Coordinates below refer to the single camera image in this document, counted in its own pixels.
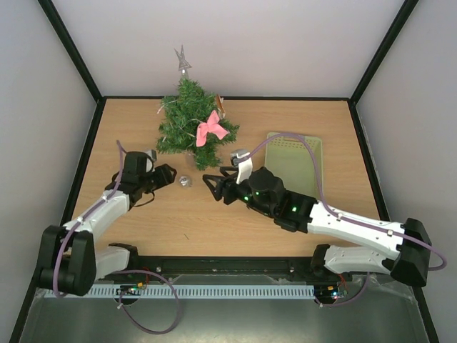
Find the silver glitter ball ornament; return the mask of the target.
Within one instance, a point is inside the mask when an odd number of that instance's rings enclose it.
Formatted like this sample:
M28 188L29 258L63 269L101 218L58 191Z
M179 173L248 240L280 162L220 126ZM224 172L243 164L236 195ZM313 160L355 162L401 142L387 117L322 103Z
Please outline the silver glitter ball ornament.
M189 175L183 174L179 177L179 185L181 187L189 188L192 186L192 184L193 184L193 180Z

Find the clear plastic battery box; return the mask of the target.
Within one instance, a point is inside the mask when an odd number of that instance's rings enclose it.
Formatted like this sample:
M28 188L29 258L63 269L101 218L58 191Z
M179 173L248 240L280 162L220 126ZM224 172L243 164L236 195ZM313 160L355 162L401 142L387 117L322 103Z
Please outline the clear plastic battery box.
M193 152L187 151L185 153L185 161L186 161L186 165L189 169L197 170L196 155Z

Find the pink fabric bow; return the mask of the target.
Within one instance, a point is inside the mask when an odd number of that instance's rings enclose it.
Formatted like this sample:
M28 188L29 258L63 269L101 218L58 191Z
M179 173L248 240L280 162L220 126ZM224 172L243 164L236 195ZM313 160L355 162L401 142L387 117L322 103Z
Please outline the pink fabric bow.
M196 146L202 147L206 144L208 134L214 134L219 140L222 140L229 134L229 131L224 129L219 124L219 114L213 110L208 117L207 121L201 122L196 130Z

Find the green perforated plastic basket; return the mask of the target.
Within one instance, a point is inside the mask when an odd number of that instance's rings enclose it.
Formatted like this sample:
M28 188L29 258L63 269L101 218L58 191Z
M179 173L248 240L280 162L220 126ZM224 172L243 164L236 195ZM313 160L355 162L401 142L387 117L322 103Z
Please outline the green perforated plastic basket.
M313 160L296 138L279 137L266 145L264 166L282 179L287 190L321 198Z

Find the small green christmas tree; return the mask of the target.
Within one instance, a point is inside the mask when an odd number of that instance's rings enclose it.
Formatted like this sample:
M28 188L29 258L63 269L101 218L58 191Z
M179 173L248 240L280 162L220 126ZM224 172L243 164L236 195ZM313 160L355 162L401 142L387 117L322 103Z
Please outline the small green christmas tree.
M197 81L183 77L177 91L162 99L164 118L156 149L162 154L189 153L200 171L221 166L219 150L236 141L240 126L221 116L216 95Z

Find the silver star ornament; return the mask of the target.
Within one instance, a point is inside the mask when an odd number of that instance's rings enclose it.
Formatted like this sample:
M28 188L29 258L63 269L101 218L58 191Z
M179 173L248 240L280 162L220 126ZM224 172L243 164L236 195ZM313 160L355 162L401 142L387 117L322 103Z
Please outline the silver star ornament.
M178 70L183 78L189 78L189 69L192 68L192 65L186 60L184 46L181 45L181 49L178 51L174 49L176 56L179 60Z

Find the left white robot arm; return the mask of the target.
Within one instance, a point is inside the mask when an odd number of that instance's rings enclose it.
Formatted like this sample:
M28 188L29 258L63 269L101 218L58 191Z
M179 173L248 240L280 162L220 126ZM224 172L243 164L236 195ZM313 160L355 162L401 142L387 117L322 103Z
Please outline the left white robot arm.
M119 171L102 195L86 211L61 225L51 225L41 237L35 278L37 286L56 297L84 296L94 282L127 268L136 247L112 244L101 252L95 245L120 217L141 206L145 194L173 184L177 171L168 164L155 165L156 152L121 154Z

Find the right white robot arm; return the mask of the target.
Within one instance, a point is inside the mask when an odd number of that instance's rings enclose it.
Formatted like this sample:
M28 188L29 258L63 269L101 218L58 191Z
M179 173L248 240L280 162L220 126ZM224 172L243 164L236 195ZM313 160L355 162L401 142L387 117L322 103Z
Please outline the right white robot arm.
M226 205L239 200L288 232L323 234L353 243L349 248L316 247L311 271L318 279L368 272L388 274L412 287L427 283L431 240L417 219L383 222L330 208L314 197L287 190L265 167L246 179L237 172L230 174L227 167L221 168L220 175L205 174L202 179L215 200Z

